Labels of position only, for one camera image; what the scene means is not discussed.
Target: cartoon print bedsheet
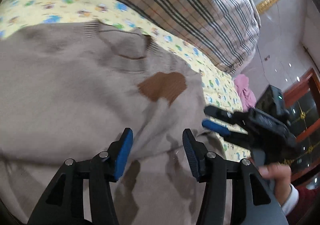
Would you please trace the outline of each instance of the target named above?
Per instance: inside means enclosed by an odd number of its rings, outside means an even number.
[[[155,26],[126,5],[115,0],[3,0],[0,4],[0,39],[18,29],[39,23],[85,22],[99,19],[118,29],[143,29],[167,51],[183,58],[202,76],[202,87],[207,104],[225,110],[242,111],[242,105],[230,75],[218,70],[196,47]],[[243,132],[238,126],[226,125],[230,130]],[[233,144],[221,142],[228,160],[239,161],[250,152]]]

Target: human hand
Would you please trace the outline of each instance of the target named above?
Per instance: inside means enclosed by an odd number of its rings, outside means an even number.
[[[291,169],[289,165],[272,163],[259,167],[259,172],[264,179],[275,180],[275,197],[282,206],[291,193]]]

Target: gray sweater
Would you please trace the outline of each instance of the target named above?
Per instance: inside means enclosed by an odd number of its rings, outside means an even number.
[[[202,130],[201,76],[184,60],[139,29],[40,24],[0,42],[0,71],[0,197],[21,221],[65,159],[90,159],[130,127],[127,171],[112,185],[120,224],[196,222],[204,186],[182,132],[223,150]]]

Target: pink towel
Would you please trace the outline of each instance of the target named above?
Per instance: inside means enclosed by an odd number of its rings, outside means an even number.
[[[235,87],[240,97],[243,112],[247,112],[249,108],[255,107],[257,99],[251,89],[249,89],[249,78],[243,74],[238,75],[235,80]]]

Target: white cuff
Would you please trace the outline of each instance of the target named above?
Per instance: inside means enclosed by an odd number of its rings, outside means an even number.
[[[286,216],[290,212],[292,212],[292,210],[295,208],[295,206],[297,205],[297,203],[299,201],[298,190],[292,184],[290,184],[290,186],[291,186],[291,193],[289,195],[289,198],[281,207],[284,215],[286,215]]]

